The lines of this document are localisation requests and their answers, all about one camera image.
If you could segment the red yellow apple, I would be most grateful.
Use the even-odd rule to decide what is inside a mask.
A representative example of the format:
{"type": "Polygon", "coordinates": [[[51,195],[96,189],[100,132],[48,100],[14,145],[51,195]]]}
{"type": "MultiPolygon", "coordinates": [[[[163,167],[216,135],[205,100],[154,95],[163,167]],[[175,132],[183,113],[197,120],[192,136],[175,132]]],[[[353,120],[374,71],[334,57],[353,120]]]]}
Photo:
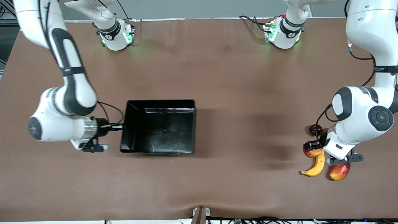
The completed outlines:
{"type": "Polygon", "coordinates": [[[306,150],[303,148],[303,153],[308,157],[308,158],[316,158],[317,156],[320,156],[324,153],[323,148],[318,148],[318,149],[309,149],[306,150]]]}

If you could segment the yellow banana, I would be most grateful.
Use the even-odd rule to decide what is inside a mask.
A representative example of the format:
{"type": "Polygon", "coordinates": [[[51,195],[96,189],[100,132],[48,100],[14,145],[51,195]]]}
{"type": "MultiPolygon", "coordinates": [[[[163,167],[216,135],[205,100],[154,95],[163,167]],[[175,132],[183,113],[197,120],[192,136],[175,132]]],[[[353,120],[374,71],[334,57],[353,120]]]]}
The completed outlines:
{"type": "Polygon", "coordinates": [[[315,158],[314,166],[308,170],[302,170],[300,173],[307,177],[318,176],[324,168],[325,165],[325,153],[315,158]]]}

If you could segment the black plastic box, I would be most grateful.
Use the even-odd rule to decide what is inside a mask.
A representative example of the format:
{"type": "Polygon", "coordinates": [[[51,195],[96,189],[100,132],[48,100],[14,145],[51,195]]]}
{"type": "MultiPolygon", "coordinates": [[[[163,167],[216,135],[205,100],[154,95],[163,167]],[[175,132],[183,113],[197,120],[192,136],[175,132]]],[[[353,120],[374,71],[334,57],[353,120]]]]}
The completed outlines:
{"type": "Polygon", "coordinates": [[[191,155],[195,151],[193,99],[129,100],[120,152],[191,155]]]}

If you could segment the dark red plum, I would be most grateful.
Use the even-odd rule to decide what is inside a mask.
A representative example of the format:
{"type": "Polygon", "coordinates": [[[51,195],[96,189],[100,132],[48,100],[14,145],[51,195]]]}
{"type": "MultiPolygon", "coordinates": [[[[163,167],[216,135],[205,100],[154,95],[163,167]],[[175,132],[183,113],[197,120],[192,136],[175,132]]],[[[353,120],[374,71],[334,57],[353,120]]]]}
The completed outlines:
{"type": "Polygon", "coordinates": [[[309,127],[309,133],[312,136],[322,135],[324,129],[319,124],[313,124],[309,127]]]}

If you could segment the red yellow mango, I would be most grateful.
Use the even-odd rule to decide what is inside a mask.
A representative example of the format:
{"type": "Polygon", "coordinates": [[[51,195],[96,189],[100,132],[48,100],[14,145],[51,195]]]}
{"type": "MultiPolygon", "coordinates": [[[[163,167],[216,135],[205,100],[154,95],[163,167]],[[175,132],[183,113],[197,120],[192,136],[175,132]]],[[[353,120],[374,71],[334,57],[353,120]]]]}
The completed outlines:
{"type": "Polygon", "coordinates": [[[347,177],[350,168],[351,164],[339,164],[332,166],[329,176],[334,181],[343,180],[345,177],[347,177]]]}

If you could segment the brown table mat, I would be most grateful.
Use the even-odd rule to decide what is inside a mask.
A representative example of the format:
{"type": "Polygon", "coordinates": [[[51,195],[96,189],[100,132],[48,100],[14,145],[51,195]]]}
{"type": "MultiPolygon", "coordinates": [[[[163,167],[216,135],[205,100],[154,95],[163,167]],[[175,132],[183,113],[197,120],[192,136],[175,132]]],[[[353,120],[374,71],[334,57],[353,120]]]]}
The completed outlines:
{"type": "Polygon", "coordinates": [[[313,160],[306,133],[335,92],[362,85],[371,61],[347,52],[345,19],[309,19],[290,50],[260,40],[243,20],[144,21],[134,46],[102,47],[94,27],[67,24],[102,102],[196,102],[195,153],[104,153],[33,139],[40,95],[63,84],[47,49],[19,32],[0,80],[0,222],[216,217],[398,218],[398,125],[355,148],[341,181],[300,175],[313,160]]]}

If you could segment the brown post with grey bracket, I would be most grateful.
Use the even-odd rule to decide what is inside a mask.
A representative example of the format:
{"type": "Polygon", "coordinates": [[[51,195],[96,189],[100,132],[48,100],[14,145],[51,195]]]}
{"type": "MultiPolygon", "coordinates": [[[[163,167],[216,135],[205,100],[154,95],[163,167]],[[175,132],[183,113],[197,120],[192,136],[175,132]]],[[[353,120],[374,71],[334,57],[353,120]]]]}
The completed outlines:
{"type": "Polygon", "coordinates": [[[211,217],[211,210],[208,207],[196,207],[193,209],[191,224],[211,224],[208,218],[211,217]]]}

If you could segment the aluminium frame profile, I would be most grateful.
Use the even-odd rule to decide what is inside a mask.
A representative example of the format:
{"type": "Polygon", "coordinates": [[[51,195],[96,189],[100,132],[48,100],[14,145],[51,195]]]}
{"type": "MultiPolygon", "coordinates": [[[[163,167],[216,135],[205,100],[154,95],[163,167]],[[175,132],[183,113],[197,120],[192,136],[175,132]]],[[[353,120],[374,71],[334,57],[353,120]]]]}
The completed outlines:
{"type": "Polygon", "coordinates": [[[19,30],[14,0],[0,0],[0,33],[19,30]]]}

